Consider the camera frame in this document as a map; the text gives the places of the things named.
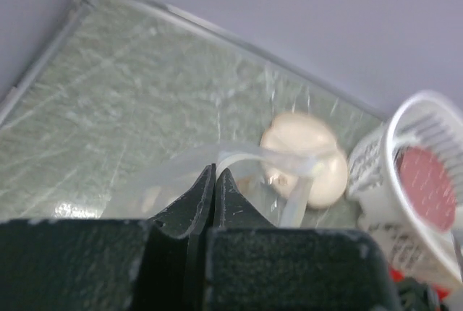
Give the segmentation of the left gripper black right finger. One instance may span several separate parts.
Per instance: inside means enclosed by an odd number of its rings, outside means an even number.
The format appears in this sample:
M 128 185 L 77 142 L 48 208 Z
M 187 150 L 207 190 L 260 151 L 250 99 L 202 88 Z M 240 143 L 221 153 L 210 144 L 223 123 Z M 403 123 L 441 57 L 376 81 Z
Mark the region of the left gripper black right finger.
M 238 190 L 229 169 L 218 177 L 214 188 L 214 211 L 211 229 L 274 229 Z

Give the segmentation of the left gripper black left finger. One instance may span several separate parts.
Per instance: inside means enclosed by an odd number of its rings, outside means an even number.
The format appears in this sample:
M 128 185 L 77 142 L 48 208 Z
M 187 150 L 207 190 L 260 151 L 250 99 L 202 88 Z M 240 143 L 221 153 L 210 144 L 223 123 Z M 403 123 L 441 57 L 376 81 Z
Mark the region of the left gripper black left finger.
M 169 237 L 188 237 L 199 226 L 201 215 L 208 218 L 215 183 L 216 165 L 207 165 L 186 192 L 149 218 L 149 222 Z

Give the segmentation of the clear dotted zip top bag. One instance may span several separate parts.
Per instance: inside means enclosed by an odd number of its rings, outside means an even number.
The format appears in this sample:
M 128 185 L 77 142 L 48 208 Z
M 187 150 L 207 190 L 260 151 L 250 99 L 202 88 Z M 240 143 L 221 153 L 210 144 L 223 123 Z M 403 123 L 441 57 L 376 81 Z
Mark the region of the clear dotted zip top bag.
M 216 165 L 220 175 L 231 171 L 238 190 L 273 225 L 299 228 L 307 207 L 313 163 L 302 161 L 302 173 L 289 198 L 282 197 L 267 181 L 263 164 L 298 174 L 297 158 L 250 142 L 222 141 L 186 150 L 168 161 L 134 175 L 111 197 L 102 218 L 150 218 L 186 192 L 201 171 Z

